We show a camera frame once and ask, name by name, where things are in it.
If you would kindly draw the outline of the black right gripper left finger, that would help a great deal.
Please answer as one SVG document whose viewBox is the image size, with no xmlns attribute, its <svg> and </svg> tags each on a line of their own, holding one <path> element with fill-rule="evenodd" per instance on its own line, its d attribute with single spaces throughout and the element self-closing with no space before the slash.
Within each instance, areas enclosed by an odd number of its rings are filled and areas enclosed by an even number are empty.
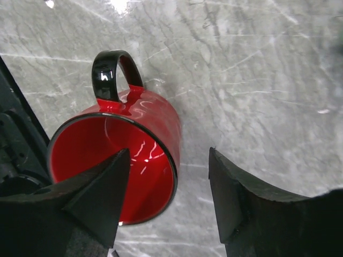
<svg viewBox="0 0 343 257">
<path fill-rule="evenodd" d="M 129 172 L 122 149 L 57 184 L 1 196 L 1 256 L 107 256 Z"/>
</svg>

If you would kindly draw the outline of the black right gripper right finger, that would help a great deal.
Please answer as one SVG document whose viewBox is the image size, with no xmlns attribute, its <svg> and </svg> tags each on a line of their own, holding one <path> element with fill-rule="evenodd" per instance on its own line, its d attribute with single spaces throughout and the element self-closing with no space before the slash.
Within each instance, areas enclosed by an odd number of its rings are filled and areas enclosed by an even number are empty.
<svg viewBox="0 0 343 257">
<path fill-rule="evenodd" d="M 306 197 L 210 148 L 208 177 L 227 256 L 342 256 L 342 189 Z"/>
</svg>

